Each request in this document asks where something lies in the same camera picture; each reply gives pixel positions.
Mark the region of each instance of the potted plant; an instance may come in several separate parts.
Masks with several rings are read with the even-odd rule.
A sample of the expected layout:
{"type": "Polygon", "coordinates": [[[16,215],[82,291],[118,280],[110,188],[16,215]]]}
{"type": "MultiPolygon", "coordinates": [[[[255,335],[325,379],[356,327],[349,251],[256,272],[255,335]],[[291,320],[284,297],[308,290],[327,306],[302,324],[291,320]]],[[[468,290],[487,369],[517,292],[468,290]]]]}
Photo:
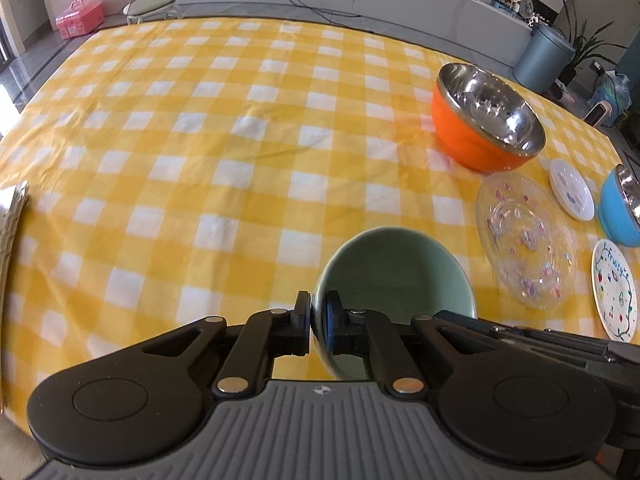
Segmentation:
{"type": "Polygon", "coordinates": [[[601,46],[610,45],[610,46],[615,46],[617,48],[624,48],[624,49],[626,49],[626,46],[618,45],[616,43],[608,43],[607,41],[598,39],[598,35],[604,30],[606,30],[607,28],[609,28],[611,25],[613,25],[615,22],[609,22],[606,25],[603,25],[598,30],[596,30],[593,34],[591,34],[590,37],[587,38],[585,36],[585,30],[587,28],[587,20],[584,20],[582,22],[582,25],[580,26],[580,33],[578,33],[578,17],[575,13],[575,5],[572,4],[572,7],[573,7],[572,10],[574,15],[574,20],[572,22],[571,17],[569,16],[569,5],[567,4],[566,0],[562,0],[562,4],[564,5],[563,6],[564,15],[566,16],[566,22],[569,28],[569,35],[567,36],[566,34],[564,34],[564,32],[563,34],[564,34],[564,37],[569,41],[569,43],[571,43],[574,46],[574,49],[575,49],[574,58],[569,62],[569,64],[566,67],[564,67],[564,70],[562,70],[562,72],[558,76],[558,79],[560,81],[562,81],[565,85],[568,85],[572,81],[572,79],[575,77],[575,69],[578,67],[578,65],[580,65],[580,63],[582,63],[583,61],[586,61],[587,59],[593,59],[593,58],[602,59],[613,65],[616,64],[615,61],[613,61],[612,59],[609,59],[606,56],[603,56],[598,52],[598,49],[601,46]]]}

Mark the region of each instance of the pink box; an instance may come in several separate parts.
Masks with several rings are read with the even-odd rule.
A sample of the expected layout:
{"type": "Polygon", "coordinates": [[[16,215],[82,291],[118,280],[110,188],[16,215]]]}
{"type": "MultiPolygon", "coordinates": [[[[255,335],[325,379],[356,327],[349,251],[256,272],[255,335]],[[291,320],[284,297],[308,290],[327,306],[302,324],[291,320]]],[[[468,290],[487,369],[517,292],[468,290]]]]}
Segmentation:
{"type": "Polygon", "coordinates": [[[71,6],[56,18],[56,27],[65,38],[75,38],[88,34],[104,21],[104,11],[100,0],[74,0],[71,6]]]}

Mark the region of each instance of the white plate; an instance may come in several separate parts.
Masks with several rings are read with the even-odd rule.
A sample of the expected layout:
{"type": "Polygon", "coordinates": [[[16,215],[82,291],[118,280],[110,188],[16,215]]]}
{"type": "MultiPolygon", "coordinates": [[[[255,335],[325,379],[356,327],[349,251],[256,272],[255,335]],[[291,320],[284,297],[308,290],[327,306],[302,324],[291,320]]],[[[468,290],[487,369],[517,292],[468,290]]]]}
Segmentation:
{"type": "Polygon", "coordinates": [[[572,217],[585,222],[593,218],[595,207],[589,186],[571,164],[561,158],[552,160],[549,182],[558,202],[572,217]]]}
{"type": "Polygon", "coordinates": [[[628,343],[636,331],[638,298],[630,267],[611,240],[600,240],[593,250],[591,283],[609,339],[628,343]]]}

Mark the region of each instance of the light green bowl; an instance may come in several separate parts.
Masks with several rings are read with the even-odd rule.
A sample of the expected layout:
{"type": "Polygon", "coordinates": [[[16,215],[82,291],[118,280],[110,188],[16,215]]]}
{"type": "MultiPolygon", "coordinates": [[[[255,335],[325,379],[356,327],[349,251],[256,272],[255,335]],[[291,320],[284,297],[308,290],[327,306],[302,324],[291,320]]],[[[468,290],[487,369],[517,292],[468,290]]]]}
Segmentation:
{"type": "Polygon", "coordinates": [[[450,310],[476,317],[473,291],[455,257],[427,235],[401,227],[364,231],[331,257],[320,275],[313,301],[314,333],[322,357],[340,379],[365,379],[354,356],[330,354],[323,333],[324,298],[337,290],[348,310],[378,310],[394,323],[417,314],[450,310]]]}

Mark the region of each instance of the orange bowl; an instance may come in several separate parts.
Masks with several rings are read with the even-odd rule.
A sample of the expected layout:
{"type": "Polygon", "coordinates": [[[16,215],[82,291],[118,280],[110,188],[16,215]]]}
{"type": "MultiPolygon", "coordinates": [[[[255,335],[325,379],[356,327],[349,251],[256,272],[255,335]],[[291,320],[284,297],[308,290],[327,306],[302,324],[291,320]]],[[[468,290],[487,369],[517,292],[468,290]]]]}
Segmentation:
{"type": "Polygon", "coordinates": [[[478,67],[446,64],[431,101],[436,134],[447,155],[467,168],[513,170],[544,147],[544,128],[510,86],[478,67]]]}

